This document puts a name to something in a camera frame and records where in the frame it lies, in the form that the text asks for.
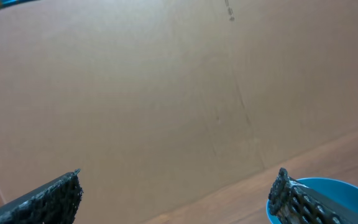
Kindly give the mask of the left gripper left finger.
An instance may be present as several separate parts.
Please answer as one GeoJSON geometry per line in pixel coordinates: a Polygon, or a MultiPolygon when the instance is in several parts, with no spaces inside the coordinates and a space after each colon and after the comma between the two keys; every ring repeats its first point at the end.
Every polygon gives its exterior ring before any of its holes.
{"type": "Polygon", "coordinates": [[[82,199],[79,169],[0,207],[0,224],[73,224],[82,199]]]}

